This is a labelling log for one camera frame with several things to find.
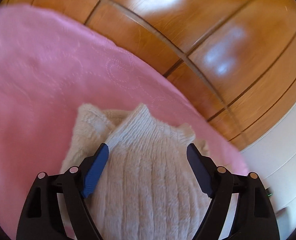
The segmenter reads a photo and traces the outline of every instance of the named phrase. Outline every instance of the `knitted texture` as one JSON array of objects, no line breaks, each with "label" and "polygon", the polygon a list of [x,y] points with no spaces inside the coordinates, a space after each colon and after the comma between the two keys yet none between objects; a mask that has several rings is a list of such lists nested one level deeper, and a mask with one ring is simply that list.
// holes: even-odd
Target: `knitted texture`
[{"label": "knitted texture", "polygon": [[[79,108],[61,173],[80,165],[105,142],[109,160],[95,192],[86,199],[102,237],[192,239],[210,203],[187,161],[191,142],[208,154],[205,141],[194,140],[188,125],[175,128],[160,122],[143,104],[131,112],[101,111],[86,104]],[[67,225],[62,199],[60,206]]]}]

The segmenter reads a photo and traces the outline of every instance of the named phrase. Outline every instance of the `pink bedsheet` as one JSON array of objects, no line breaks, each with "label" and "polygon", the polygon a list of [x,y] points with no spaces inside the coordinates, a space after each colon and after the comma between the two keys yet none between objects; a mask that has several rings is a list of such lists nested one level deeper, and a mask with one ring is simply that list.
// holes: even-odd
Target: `pink bedsheet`
[{"label": "pink bedsheet", "polygon": [[12,239],[37,173],[59,171],[77,108],[141,102],[170,125],[190,124],[217,165],[248,174],[237,149],[142,60],[51,10],[0,8],[0,225]]}]

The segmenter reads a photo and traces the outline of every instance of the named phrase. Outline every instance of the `fuzzy fabric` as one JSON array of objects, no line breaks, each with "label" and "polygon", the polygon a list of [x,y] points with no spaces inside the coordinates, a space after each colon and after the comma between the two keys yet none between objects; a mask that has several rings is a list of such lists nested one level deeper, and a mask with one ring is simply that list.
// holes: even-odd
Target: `fuzzy fabric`
[{"label": "fuzzy fabric", "polygon": [[55,11],[1,6],[0,226],[10,239],[36,175],[58,174],[84,103],[127,111],[144,103],[158,120],[191,125],[217,166],[249,173],[239,151],[147,63]]},{"label": "fuzzy fabric", "polygon": [[93,155],[102,142],[109,147],[109,160],[86,202],[102,237],[192,239],[210,199],[200,190],[186,149],[195,142],[208,155],[205,141],[196,141],[186,124],[175,128],[158,121],[143,104],[132,112],[86,104],[79,108],[61,173]]}]

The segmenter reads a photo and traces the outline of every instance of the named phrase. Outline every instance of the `wooden floor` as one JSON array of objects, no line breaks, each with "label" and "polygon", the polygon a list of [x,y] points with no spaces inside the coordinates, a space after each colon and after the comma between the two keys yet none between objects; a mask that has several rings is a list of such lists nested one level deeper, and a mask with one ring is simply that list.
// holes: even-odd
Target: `wooden floor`
[{"label": "wooden floor", "polygon": [[3,0],[52,8],[172,82],[239,149],[296,102],[295,0]]}]

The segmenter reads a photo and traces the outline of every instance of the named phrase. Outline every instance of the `white knitted sock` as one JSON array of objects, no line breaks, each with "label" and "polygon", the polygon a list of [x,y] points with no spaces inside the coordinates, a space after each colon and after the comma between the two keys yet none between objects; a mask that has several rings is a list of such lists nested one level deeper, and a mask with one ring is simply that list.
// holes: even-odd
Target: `white knitted sock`
[{"label": "white knitted sock", "polygon": [[[194,140],[188,125],[160,122],[145,105],[132,112],[83,105],[61,172],[105,142],[109,160],[87,199],[103,238],[192,239],[210,203],[187,161],[186,149]],[[205,141],[194,142],[208,154]],[[63,219],[67,224],[67,214]]]}]

